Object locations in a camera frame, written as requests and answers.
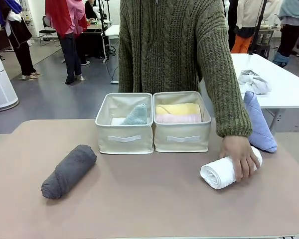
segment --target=cable knit sweater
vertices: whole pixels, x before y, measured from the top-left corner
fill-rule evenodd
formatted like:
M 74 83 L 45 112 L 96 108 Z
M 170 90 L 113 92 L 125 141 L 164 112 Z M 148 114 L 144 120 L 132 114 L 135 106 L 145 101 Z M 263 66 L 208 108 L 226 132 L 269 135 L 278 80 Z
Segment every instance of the cable knit sweater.
M 204 77 L 217 134 L 249 136 L 221 0 L 121 0 L 120 92 L 199 91 Z

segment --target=person in red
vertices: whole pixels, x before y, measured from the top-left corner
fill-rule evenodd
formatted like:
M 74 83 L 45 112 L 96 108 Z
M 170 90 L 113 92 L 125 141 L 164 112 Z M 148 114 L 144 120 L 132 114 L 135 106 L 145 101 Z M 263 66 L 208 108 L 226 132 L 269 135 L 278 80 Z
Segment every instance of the person in red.
M 82 0 L 45 0 L 45 15 L 58 33 L 68 74 L 65 83 L 71 85 L 74 81 L 83 79 L 75 45 L 75 36 L 80 35 L 87 28 L 83 2 Z

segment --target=basket handle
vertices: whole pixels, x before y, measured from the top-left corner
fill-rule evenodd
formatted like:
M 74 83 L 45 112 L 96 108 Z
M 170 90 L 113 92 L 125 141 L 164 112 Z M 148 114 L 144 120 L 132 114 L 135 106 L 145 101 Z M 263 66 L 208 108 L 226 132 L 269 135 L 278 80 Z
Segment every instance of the basket handle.
M 141 138 L 142 137 L 140 135 L 135 135 L 135 136 L 132 136 L 132 137 L 127 137 L 127 138 L 108 136 L 108 141 L 116 141 L 116 142 L 121 142 L 121 143 L 127 143 L 127 142 L 133 142 L 133 141 L 141 139 Z
M 174 141 L 174 142 L 179 142 L 179 143 L 199 141 L 199 140 L 200 140 L 200 136 L 191 136 L 191 137 L 185 137 L 185 138 L 177 138 L 177 137 L 173 137 L 173 136 L 166 137 L 166 141 Z

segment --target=white fabric basket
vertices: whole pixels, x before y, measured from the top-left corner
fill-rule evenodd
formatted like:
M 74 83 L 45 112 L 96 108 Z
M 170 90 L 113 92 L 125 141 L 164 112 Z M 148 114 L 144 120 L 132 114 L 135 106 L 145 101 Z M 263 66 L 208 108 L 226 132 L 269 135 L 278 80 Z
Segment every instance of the white fabric basket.
M 139 104 L 148 108 L 145 125 L 120 125 Z M 147 154 L 153 153 L 152 95 L 147 93 L 110 93 L 103 100 L 95 119 L 101 153 Z
M 155 117 L 157 105 L 182 103 L 199 104 L 202 114 L 200 123 L 158 123 Z M 158 152 L 207 152 L 211 117 L 198 92 L 166 92 L 153 96 L 154 145 Z

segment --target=orange pants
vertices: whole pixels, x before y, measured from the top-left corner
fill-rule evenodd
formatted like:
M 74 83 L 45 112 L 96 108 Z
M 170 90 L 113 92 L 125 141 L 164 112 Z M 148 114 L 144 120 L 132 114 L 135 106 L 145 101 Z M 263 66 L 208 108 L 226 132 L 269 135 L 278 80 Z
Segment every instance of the orange pants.
M 235 45 L 231 50 L 231 53 L 247 53 L 252 39 L 252 36 L 249 38 L 243 38 L 236 35 Z

